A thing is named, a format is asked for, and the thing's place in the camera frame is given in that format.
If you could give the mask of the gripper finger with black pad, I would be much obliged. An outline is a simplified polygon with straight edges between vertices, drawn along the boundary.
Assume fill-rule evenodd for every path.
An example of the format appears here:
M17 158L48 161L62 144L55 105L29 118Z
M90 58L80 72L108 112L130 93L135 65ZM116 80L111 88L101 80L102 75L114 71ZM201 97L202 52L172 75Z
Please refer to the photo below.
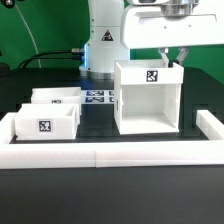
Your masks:
M168 58L167 54L169 52L169 49L168 48L159 48L158 52L161 55L164 64L168 65L169 64L169 58Z
M188 47L180 47L179 48L179 54L175 59L175 62L178 64L182 64L187 57L189 53L189 48Z

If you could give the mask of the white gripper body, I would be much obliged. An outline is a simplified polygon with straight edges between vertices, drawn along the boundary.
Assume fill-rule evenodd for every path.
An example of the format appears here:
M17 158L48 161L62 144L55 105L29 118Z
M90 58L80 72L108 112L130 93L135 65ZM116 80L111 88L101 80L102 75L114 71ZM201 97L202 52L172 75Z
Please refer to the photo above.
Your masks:
M224 0L127 0L121 43L129 49L224 44Z

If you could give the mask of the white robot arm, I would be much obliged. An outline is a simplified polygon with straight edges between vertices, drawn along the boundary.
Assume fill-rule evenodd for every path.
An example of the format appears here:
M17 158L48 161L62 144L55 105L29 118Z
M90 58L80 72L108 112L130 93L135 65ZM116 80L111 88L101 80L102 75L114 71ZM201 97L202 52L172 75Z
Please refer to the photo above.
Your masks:
M114 62L132 49L156 48L176 61L191 46L224 44L224 0L88 0L90 37L80 66L83 76L111 79Z

